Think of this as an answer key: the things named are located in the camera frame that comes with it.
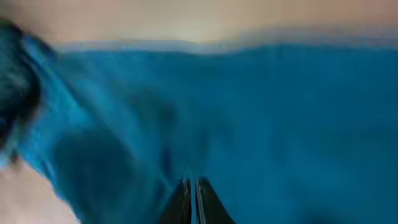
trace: blue fabric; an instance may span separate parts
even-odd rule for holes
[[[43,97],[20,153],[84,224],[155,223],[199,177],[236,223],[398,223],[396,50],[24,44]]]

